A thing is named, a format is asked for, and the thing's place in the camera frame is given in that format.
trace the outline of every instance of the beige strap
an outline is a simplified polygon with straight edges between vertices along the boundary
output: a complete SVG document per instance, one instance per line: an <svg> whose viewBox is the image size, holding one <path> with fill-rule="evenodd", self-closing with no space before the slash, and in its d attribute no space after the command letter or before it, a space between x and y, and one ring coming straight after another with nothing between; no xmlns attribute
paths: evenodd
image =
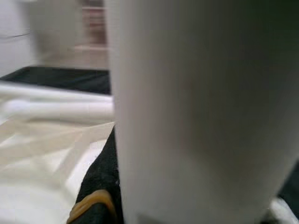
<svg viewBox="0 0 299 224"><path fill-rule="evenodd" d="M105 204L113 217L114 224L117 224L115 207L113 205L112 198L109 192L106 190L96 190L92 194L86 196L81 202L76 203L72 208L70 217L68 218L66 223L71 223L96 203Z"/></svg>

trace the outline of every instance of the white tube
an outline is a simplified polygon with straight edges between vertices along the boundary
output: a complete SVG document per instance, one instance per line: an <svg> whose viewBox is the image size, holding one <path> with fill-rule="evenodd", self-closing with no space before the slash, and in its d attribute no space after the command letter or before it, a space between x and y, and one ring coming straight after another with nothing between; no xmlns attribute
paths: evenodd
<svg viewBox="0 0 299 224"><path fill-rule="evenodd" d="M114 106L107 102L44 103L10 100L1 114L14 119L59 119L67 121L113 121Z"/></svg>
<svg viewBox="0 0 299 224"><path fill-rule="evenodd" d="M125 223L259 223L299 139L298 13L267 4L107 1Z"/></svg>
<svg viewBox="0 0 299 224"><path fill-rule="evenodd" d="M111 96L85 93L74 90L61 90L50 87L40 87L29 84L15 84L0 81L0 96L23 97L30 99L43 99L55 101L99 101L113 102Z"/></svg>

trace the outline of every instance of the black cloth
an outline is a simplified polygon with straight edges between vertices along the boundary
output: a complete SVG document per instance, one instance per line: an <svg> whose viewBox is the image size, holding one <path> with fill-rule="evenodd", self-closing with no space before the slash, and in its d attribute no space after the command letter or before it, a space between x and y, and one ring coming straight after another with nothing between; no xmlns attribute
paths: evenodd
<svg viewBox="0 0 299 224"><path fill-rule="evenodd" d="M0 80L65 90L111 94L109 71L107 70L25 67L1 77Z"/></svg>
<svg viewBox="0 0 299 224"><path fill-rule="evenodd" d="M78 70L48 67L26 67L0 78L2 81L49 86L67 90L79 90L100 94L111 94L109 72L106 70ZM98 189L110 192L120 224L123 223L119 173L114 131L108 138L102 153L88 169L77 202ZM299 218L299 163L291 172L278 196L282 197ZM103 204L91 207L82 217L72 224L110 224L111 217Z"/></svg>

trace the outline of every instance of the yellow rubber band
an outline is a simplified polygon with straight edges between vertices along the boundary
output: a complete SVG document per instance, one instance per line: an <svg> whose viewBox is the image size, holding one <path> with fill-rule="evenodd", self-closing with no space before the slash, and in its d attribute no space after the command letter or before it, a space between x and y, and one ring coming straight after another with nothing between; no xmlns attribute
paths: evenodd
<svg viewBox="0 0 299 224"><path fill-rule="evenodd" d="M113 205L112 198L109 192L106 190L96 190L92 194L86 196L81 202L76 203L72 208L70 217L68 218L66 223L71 223L96 203L105 204L113 217L114 224L117 224L115 207Z"/></svg>

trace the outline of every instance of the black surface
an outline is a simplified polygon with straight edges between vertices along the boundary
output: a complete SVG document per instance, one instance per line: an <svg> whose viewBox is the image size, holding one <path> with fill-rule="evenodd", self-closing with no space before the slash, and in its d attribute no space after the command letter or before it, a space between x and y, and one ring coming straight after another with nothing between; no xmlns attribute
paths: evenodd
<svg viewBox="0 0 299 224"><path fill-rule="evenodd" d="M26 67L0 78L0 80L101 94L111 93L109 72L105 70ZM77 202L98 189L106 189L110 192L115 203L120 224L122 224L123 218L114 131L112 131L108 138L102 153L88 169L83 179ZM299 218L299 163L297 163L285 182L279 196L287 202L294 214ZM105 206L98 204L94 205L91 210L88 210L87 213L72 224L111 224L109 219L110 217Z"/></svg>
<svg viewBox="0 0 299 224"><path fill-rule="evenodd" d="M107 70L25 67L1 77L0 80L65 90L111 94L109 71Z"/></svg>

